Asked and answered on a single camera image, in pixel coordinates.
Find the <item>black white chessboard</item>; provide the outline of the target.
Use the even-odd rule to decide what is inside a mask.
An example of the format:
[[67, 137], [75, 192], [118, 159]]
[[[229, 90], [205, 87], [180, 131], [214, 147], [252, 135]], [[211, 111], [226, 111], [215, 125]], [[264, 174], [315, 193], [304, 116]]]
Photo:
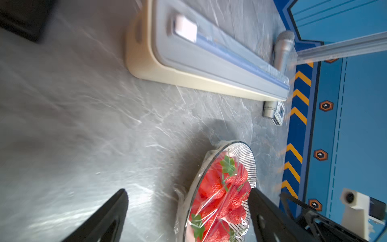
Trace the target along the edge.
[[56, 3], [55, 0], [3, 0], [1, 28], [39, 42]]

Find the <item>small white digital timer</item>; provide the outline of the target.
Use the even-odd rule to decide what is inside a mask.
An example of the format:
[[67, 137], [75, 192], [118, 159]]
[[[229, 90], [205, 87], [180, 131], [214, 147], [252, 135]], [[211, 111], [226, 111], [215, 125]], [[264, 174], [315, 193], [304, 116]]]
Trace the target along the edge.
[[285, 105], [282, 101], [277, 102], [277, 106], [274, 110], [273, 123], [276, 126], [282, 126], [284, 121]]

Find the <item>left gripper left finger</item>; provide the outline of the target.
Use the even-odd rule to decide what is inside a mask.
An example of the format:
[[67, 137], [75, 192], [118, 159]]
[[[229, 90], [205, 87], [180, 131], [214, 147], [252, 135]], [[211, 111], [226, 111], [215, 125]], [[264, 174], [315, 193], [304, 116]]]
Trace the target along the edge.
[[126, 190], [118, 190], [64, 241], [118, 242], [123, 232], [128, 206], [129, 198]]

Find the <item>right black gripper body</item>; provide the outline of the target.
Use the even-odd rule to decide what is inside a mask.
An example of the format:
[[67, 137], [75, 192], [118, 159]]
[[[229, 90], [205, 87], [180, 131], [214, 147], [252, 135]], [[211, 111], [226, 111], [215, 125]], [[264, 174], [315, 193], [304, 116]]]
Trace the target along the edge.
[[[312, 206], [288, 193], [280, 194], [280, 201], [287, 216], [320, 242], [364, 242], [365, 239], [319, 214]], [[301, 207], [302, 213], [294, 217], [288, 202]]]

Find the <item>right aluminium frame post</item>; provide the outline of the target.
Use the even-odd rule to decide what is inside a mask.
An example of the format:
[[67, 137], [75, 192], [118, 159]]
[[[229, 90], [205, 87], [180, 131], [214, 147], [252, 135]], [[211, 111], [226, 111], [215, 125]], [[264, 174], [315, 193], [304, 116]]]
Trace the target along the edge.
[[297, 65], [387, 50], [387, 33], [380, 32], [297, 52]]

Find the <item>silver microphone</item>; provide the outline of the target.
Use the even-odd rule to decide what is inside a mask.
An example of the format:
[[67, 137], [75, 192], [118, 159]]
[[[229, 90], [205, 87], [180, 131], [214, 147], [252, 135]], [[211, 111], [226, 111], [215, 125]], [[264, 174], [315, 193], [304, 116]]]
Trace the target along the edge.
[[[282, 74], [285, 73], [287, 62], [295, 44], [295, 34], [287, 30], [279, 34], [274, 45], [273, 66]], [[264, 104], [263, 117], [273, 120], [274, 110], [278, 101], [267, 101]]]

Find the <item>red strawberries pile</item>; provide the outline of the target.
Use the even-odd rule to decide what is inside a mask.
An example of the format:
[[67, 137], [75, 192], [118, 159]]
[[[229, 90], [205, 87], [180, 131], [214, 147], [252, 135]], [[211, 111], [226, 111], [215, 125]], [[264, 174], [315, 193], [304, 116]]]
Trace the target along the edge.
[[230, 151], [205, 172], [188, 215], [188, 242], [236, 242], [248, 228], [248, 171]]

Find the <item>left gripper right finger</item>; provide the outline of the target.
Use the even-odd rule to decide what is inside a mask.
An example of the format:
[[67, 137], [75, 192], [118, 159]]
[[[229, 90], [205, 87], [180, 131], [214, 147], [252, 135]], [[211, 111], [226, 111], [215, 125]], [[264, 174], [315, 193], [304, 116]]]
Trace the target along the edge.
[[290, 219], [259, 189], [253, 188], [248, 206], [258, 242], [316, 242], [317, 240]]

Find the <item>cream plastic wrap dispenser box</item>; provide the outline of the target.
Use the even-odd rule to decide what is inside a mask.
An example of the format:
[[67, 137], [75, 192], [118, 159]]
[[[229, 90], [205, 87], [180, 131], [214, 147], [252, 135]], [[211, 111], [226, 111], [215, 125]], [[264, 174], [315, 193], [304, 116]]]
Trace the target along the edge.
[[285, 101], [289, 78], [182, 1], [145, 1], [126, 35], [139, 79], [257, 101]]

